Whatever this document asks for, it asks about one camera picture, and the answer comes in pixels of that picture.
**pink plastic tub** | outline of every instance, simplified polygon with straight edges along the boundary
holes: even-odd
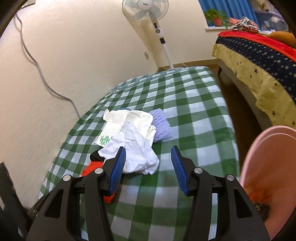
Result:
[[[296,206],[296,131],[287,126],[263,131],[248,151],[240,183],[270,205],[265,226],[273,239]]]

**purple towel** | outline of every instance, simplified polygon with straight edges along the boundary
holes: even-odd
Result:
[[[164,141],[170,139],[172,134],[170,132],[170,124],[166,119],[165,113],[162,109],[156,109],[149,112],[153,116],[152,125],[156,128],[156,133],[153,142]]]

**red cloth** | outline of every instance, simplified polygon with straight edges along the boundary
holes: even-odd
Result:
[[[87,166],[87,168],[85,170],[83,170],[82,172],[82,176],[87,176],[88,174],[90,174],[92,171],[94,171],[95,169],[102,167],[104,164],[104,162],[102,161],[91,161],[91,163]],[[104,196],[104,202],[105,203],[111,203],[113,198],[115,197],[116,192],[114,192],[112,194],[112,196],[108,197],[108,196]]]
[[[281,54],[285,55],[287,58],[293,60],[296,62],[296,49],[279,42],[277,40],[268,38],[262,34],[252,34],[247,32],[241,32],[241,31],[226,31],[221,32],[218,34],[221,37],[236,37],[236,38],[243,38],[247,39],[253,42],[256,42],[258,44],[265,45],[269,48],[272,48]]]

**electrical outlet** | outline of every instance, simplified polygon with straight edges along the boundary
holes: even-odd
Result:
[[[146,59],[148,60],[148,59],[149,59],[149,53],[146,51],[146,52],[144,53],[144,55],[145,55]]]
[[[28,1],[22,6],[22,8],[24,8],[24,7],[28,7],[28,6],[31,6],[31,5],[33,5],[33,4],[35,4],[35,3],[36,3],[35,0],[28,0]]]

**power cord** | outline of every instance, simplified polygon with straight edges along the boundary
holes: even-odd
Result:
[[[49,86],[49,84],[46,82],[46,80],[45,80],[45,78],[44,78],[44,76],[43,76],[43,73],[42,73],[42,71],[41,71],[41,68],[40,68],[39,63],[38,63],[37,60],[36,60],[36,59],[30,54],[30,52],[29,52],[29,50],[27,49],[27,46],[26,46],[26,44],[25,44],[25,42],[24,42],[24,38],[23,38],[23,36],[22,36],[22,21],[21,21],[21,19],[19,18],[19,16],[18,16],[17,13],[15,14],[15,16],[17,17],[18,21],[20,22],[20,38],[21,38],[21,41],[22,41],[22,45],[24,46],[24,48],[25,48],[27,54],[30,56],[30,58],[31,58],[31,59],[34,61],[34,63],[36,64],[37,69],[38,69],[38,71],[39,71],[39,74],[40,74],[40,77],[41,77],[43,83],[45,84],[45,86],[46,86],[46,87],[47,87],[52,93],[56,94],[57,96],[59,96],[59,97],[65,99],[65,100],[67,100],[67,101],[70,101],[71,104],[73,105],[74,109],[75,109],[75,112],[76,112],[78,118],[80,119],[81,116],[80,116],[80,114],[79,114],[79,112],[78,112],[78,110],[77,110],[77,108],[76,108],[76,105],[75,105],[74,101],[71,100],[70,98],[64,96],[64,95],[61,95],[61,94],[57,93],[57,92],[56,92],[53,88],[51,88],[51,87]]]
[[[186,68],[188,68],[188,66],[186,65],[186,64],[184,64],[184,63],[181,63],[184,67],[186,67]]]

